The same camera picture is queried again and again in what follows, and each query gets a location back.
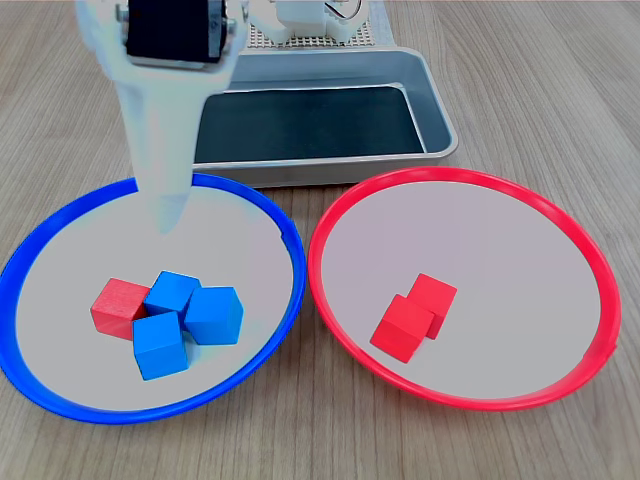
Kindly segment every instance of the cube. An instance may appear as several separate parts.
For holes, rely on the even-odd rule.
[[[449,313],[458,289],[424,274],[418,275],[407,298],[434,314],[427,337],[435,339]]]
[[[433,313],[396,295],[373,333],[371,344],[408,363],[424,340],[433,318]]]
[[[163,271],[151,287],[144,306],[149,315],[176,312],[182,325],[191,294],[199,286],[197,278]]]
[[[199,345],[238,343],[244,307],[233,287],[197,288],[184,326]]]
[[[178,314],[163,313],[133,322],[133,354],[144,380],[189,368]]]
[[[91,307],[96,330],[131,340],[132,322],[147,315],[144,299],[149,288],[111,278]]]

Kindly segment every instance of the wood grain surface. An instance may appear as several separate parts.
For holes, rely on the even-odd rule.
[[[460,136],[446,163],[528,186],[573,215],[619,282],[613,359],[578,393],[463,412],[355,363],[310,295],[291,334],[226,396],[151,424],[49,414],[0,379],[0,479],[640,478],[640,3],[398,2]],[[0,1],[0,262],[51,213],[131,175],[119,107],[71,2]],[[308,246],[341,187],[269,190]]]

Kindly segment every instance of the robotic arm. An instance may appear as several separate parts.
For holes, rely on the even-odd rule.
[[[115,85],[140,198],[158,229],[191,188],[200,117],[247,38],[242,0],[76,0],[86,46]]]

